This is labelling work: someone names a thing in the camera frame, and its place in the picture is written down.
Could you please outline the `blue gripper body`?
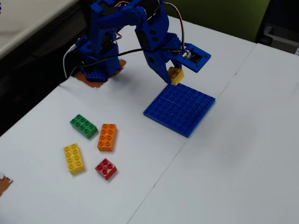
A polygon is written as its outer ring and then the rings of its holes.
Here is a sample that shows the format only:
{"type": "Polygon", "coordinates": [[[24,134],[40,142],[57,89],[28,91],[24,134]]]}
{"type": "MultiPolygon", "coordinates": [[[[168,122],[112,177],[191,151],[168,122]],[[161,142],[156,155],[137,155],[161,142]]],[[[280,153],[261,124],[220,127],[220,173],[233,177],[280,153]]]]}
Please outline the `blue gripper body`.
{"type": "Polygon", "coordinates": [[[150,34],[143,35],[144,54],[150,67],[154,63],[166,64],[172,59],[181,59],[183,64],[183,52],[175,53],[175,51],[181,50],[181,45],[181,41],[176,34],[166,34],[164,37],[150,34]]]}

